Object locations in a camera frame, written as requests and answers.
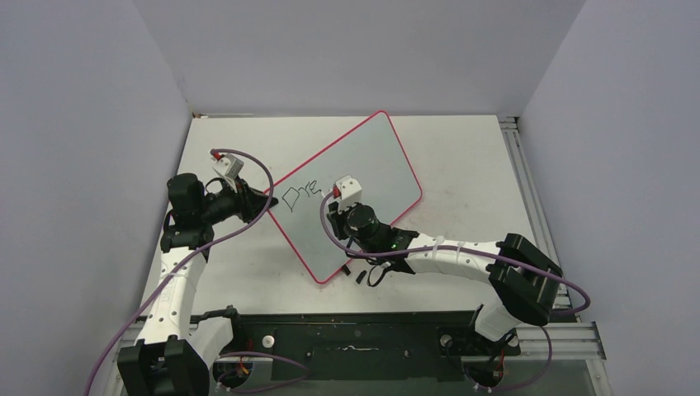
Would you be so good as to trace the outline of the black marker cap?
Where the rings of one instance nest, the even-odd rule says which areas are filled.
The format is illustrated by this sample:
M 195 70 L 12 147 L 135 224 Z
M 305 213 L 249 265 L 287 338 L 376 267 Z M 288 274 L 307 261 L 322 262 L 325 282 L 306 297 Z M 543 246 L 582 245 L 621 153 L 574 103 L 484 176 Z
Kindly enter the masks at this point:
M 367 276 L 367 271 L 361 271 L 356 278 L 356 283 L 360 285 L 366 276 Z

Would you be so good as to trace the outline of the pink-framed whiteboard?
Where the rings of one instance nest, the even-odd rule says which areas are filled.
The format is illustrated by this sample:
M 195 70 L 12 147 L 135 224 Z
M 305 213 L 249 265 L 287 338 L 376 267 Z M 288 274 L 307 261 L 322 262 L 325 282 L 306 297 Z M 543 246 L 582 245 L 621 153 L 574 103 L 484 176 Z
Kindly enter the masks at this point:
M 390 116 L 378 111 L 281 178 L 274 187 L 273 222 L 312 279 L 324 284 L 349 261 L 323 231 L 321 201 L 339 191 L 393 224 L 422 198 L 423 189 Z

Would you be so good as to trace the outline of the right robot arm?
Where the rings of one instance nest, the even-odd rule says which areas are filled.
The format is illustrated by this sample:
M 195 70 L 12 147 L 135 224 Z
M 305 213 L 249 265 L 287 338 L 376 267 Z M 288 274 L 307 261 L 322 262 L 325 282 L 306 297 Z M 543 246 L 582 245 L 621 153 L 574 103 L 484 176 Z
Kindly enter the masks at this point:
M 323 204 L 322 227 L 348 257 L 379 266 L 381 273 L 456 276 L 489 285 L 495 298 L 477 309 L 466 332 L 473 351 L 487 353 L 520 324 L 545 326 L 552 311 L 561 269 L 525 237 L 470 243 L 433 237 L 382 223 L 360 202 Z

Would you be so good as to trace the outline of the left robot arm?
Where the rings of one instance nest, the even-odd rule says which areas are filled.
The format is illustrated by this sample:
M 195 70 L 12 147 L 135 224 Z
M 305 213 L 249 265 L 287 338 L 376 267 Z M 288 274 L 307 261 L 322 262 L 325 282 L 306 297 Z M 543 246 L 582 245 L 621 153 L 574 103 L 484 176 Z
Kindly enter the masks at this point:
M 232 356 L 245 347 L 246 332 L 233 324 L 234 309 L 207 314 L 205 327 L 190 331 L 197 284 L 209 261 L 214 225 L 231 217 L 251 225 L 278 200 L 240 177 L 217 181 L 218 192 L 206 191 L 193 173 L 167 183 L 171 210 L 160 240 L 160 281 L 134 345 L 117 357 L 129 395 L 207 395 L 220 351 Z

